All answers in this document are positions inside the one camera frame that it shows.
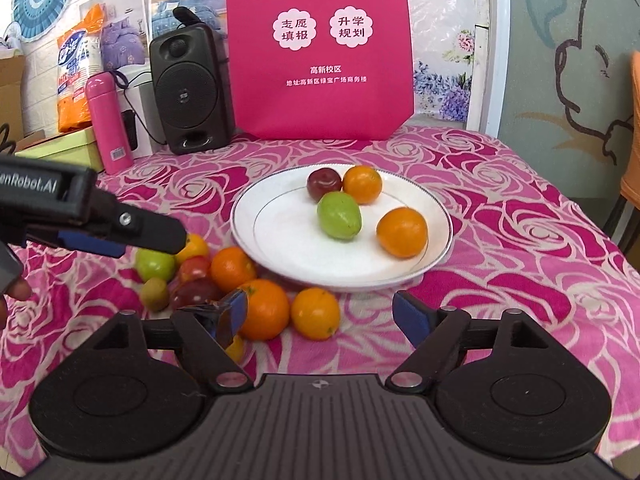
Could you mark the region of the person's left hand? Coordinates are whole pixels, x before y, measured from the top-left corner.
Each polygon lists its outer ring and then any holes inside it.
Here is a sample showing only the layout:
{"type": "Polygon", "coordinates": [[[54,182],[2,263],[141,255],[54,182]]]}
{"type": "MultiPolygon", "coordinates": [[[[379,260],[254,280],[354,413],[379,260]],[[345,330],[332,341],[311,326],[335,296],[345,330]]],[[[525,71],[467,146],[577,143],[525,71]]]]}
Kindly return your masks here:
{"type": "Polygon", "coordinates": [[[18,301],[29,300],[29,297],[32,296],[32,288],[28,284],[28,281],[25,281],[24,278],[19,278],[15,281],[8,291],[5,294],[2,294],[0,297],[0,326],[1,328],[6,327],[6,320],[9,316],[8,304],[6,303],[6,296],[9,296],[11,299],[15,299],[18,301]]]}

